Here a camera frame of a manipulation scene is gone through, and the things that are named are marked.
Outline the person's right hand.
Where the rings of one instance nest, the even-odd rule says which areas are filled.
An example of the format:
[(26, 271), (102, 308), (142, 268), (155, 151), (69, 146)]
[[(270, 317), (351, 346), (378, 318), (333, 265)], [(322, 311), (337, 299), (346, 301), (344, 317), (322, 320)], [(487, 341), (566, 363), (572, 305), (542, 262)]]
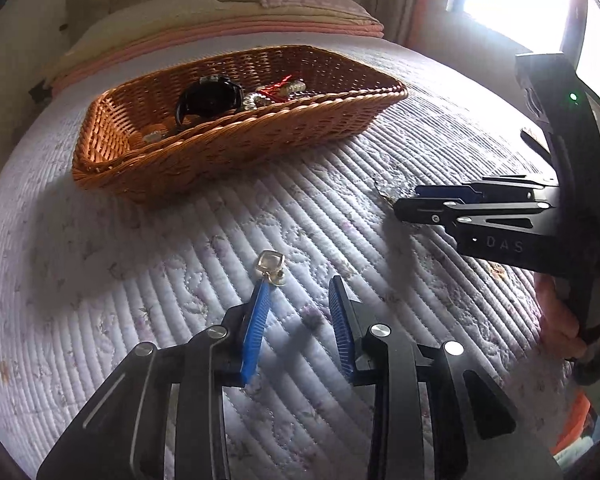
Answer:
[(588, 346), (579, 336), (579, 323), (574, 314), (557, 296), (554, 280), (541, 273), (534, 274), (535, 299), (540, 306), (541, 341), (544, 348), (557, 359), (582, 359), (600, 351)]

